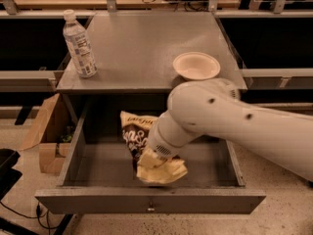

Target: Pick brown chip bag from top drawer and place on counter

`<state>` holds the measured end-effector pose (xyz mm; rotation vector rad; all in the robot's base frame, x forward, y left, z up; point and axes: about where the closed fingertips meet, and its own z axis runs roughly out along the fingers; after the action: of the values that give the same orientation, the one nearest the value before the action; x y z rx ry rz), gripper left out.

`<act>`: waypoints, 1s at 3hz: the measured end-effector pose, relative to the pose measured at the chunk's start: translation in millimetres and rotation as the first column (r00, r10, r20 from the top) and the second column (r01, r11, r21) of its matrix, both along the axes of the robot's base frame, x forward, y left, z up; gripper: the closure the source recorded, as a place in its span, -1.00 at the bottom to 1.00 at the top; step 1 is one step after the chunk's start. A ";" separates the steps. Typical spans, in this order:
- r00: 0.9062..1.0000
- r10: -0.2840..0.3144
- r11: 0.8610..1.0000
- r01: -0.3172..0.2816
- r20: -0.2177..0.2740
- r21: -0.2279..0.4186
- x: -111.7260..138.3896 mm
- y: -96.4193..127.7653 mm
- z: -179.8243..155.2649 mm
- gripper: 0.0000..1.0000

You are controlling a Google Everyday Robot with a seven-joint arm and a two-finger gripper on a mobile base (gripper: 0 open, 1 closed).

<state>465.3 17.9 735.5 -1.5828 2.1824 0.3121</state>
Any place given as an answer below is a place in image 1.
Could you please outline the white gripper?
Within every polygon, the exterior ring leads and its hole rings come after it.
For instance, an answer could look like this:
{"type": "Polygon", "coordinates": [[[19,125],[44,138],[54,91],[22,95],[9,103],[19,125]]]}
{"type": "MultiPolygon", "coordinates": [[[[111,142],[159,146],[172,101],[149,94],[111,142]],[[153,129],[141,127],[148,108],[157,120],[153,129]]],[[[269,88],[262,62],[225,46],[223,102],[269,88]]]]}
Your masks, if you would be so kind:
{"type": "Polygon", "coordinates": [[[137,162],[137,177],[147,183],[168,184],[188,173],[185,162],[177,156],[183,147],[202,136],[193,126],[175,119],[164,112],[153,124],[149,135],[149,147],[137,162]]]}

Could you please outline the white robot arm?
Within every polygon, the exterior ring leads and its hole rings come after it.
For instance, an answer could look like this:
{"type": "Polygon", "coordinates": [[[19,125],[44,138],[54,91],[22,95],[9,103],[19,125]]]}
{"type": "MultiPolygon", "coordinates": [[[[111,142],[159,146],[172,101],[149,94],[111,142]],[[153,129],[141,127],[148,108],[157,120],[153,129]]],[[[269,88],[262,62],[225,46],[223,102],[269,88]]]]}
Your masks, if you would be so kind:
{"type": "Polygon", "coordinates": [[[239,144],[313,180],[313,117],[245,103],[228,79],[176,86],[168,96],[166,112],[149,132],[148,146],[155,154],[172,158],[203,135],[239,144]]]}

